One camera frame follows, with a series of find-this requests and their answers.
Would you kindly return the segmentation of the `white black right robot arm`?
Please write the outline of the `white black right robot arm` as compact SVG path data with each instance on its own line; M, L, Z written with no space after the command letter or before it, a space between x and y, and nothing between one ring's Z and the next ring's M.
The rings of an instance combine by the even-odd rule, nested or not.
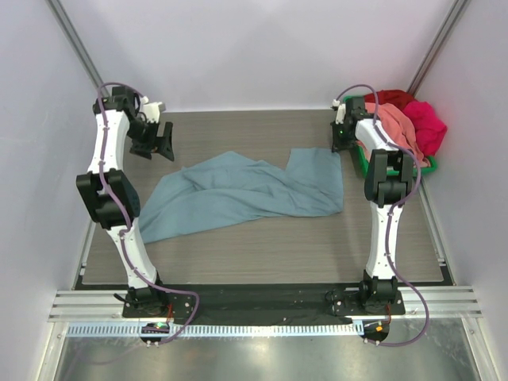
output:
M335 99L332 109L336 112L331 123L332 151L361 143L370 152L364 196L372 216L370 252L359 290L339 296L335 314L403 315L405 307L394 268L398 222L413 189L412 153L393 141L378 110L368 112L363 98Z

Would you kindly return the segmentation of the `light blue t shirt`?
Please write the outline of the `light blue t shirt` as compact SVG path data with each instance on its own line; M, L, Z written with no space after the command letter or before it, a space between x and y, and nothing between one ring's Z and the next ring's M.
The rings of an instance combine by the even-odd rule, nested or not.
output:
M341 158L293 148L285 168L236 152L165 175L140 212L146 244L263 217L326 217L344 209Z

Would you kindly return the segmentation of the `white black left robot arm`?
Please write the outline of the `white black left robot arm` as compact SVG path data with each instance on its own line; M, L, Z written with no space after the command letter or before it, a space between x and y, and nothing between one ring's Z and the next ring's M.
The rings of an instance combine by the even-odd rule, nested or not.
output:
M107 87L110 95L103 93ZM174 160L173 124L160 122L162 102L152 102L123 83L102 84L92 110L97 124L94 153L75 183L91 220L114 242L125 267L127 292L119 298L123 314L157 318L170 302L141 238L139 195L124 172L125 142L131 141L129 153L135 156Z

